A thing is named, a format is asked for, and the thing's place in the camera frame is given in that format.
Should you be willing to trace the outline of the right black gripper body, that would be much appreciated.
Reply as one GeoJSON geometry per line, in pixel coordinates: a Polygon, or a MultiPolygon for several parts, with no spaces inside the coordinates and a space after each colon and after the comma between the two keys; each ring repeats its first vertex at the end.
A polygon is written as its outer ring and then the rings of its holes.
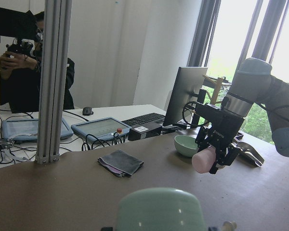
{"type": "Polygon", "coordinates": [[[211,104],[196,105],[196,114],[211,123],[213,147],[227,147],[237,135],[244,118],[211,104]]]}

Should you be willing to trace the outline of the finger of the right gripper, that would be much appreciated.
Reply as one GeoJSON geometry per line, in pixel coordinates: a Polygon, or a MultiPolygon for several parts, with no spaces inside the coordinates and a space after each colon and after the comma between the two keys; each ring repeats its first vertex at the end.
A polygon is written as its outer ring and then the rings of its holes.
{"type": "Polygon", "coordinates": [[[217,170],[222,166],[230,166],[239,154],[240,149],[233,144],[227,147],[220,147],[217,145],[215,148],[215,161],[213,162],[209,173],[216,174],[217,170]]]}
{"type": "Polygon", "coordinates": [[[198,131],[195,143],[197,144],[198,147],[198,152],[206,149],[209,147],[210,142],[212,140],[213,134],[212,134],[212,129],[201,126],[200,130],[198,131]]]}

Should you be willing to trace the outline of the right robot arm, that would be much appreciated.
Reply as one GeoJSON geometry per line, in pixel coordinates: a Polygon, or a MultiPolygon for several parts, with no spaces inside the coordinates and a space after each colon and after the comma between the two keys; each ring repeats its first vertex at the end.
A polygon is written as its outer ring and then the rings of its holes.
{"type": "Polygon", "coordinates": [[[233,140],[253,104],[267,112],[277,152],[289,157],[289,83],[271,75],[272,66],[256,58],[246,59],[235,73],[221,106],[197,103],[196,114],[211,123],[200,127],[192,165],[198,173],[215,174],[242,153],[252,150],[233,140]]]}

